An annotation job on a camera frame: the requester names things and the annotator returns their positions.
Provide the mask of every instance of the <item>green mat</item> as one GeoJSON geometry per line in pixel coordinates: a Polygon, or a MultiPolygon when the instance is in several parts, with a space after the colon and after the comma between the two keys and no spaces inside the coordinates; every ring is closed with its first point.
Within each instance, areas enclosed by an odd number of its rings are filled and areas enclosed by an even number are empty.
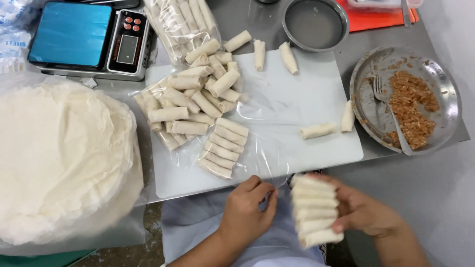
{"type": "Polygon", "coordinates": [[[16,257],[0,255],[1,267],[67,267],[89,256],[93,250],[64,252],[45,256],[16,257]]]}

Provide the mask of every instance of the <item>orange cutting board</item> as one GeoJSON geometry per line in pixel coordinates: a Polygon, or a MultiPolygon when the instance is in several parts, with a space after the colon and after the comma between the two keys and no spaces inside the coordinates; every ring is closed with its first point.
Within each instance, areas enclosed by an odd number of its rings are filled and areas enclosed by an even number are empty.
{"type": "MultiPolygon", "coordinates": [[[[347,0],[336,0],[348,13],[350,18],[350,31],[366,29],[376,29],[395,25],[403,25],[402,10],[393,13],[368,12],[365,9],[355,9],[348,4],[347,0]]],[[[409,10],[411,22],[419,21],[419,16],[415,9],[409,10]]]]}

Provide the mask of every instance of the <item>white cutting board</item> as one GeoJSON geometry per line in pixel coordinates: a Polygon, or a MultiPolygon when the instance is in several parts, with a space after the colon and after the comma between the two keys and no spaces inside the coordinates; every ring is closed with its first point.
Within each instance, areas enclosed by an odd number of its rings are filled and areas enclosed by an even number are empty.
{"type": "MultiPolygon", "coordinates": [[[[336,123],[340,127],[347,99],[333,52],[310,54],[294,48],[292,51],[300,72],[296,76],[285,68],[279,50],[267,52],[262,72],[254,69],[254,54],[233,56],[243,77],[243,92],[250,100],[224,117],[249,127],[251,133],[233,169],[233,179],[225,181],[191,165],[207,136],[185,144],[177,157],[151,134],[159,198],[226,187],[246,180],[251,174],[277,177],[363,158],[356,130],[302,139],[302,126],[336,123]]],[[[147,69],[146,84],[169,75],[170,70],[171,66],[147,69]]]]}

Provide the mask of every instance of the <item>waterproof scale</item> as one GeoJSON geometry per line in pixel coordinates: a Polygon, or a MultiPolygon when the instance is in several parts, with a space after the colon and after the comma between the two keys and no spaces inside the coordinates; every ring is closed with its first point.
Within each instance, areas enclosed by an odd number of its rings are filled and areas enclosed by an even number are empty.
{"type": "Polygon", "coordinates": [[[48,2],[28,61],[43,73],[140,81],[151,46],[145,15],[110,6],[48,2]]]}

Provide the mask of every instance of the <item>hand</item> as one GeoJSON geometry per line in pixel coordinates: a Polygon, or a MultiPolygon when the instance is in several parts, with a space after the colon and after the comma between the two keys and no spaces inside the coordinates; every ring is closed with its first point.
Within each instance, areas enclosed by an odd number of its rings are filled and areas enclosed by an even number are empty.
{"type": "Polygon", "coordinates": [[[228,244],[241,249],[262,236],[272,225],[276,214],[277,190],[256,175],[241,183],[226,198],[224,214],[217,230],[228,244]],[[259,203],[271,192],[265,210],[259,203]]]}
{"type": "Polygon", "coordinates": [[[330,176],[321,174],[307,174],[307,176],[329,182],[336,187],[336,197],[340,201],[337,207],[340,217],[332,225],[335,233],[355,229],[375,238],[383,238],[406,228],[407,225],[401,216],[378,200],[330,176]]]}

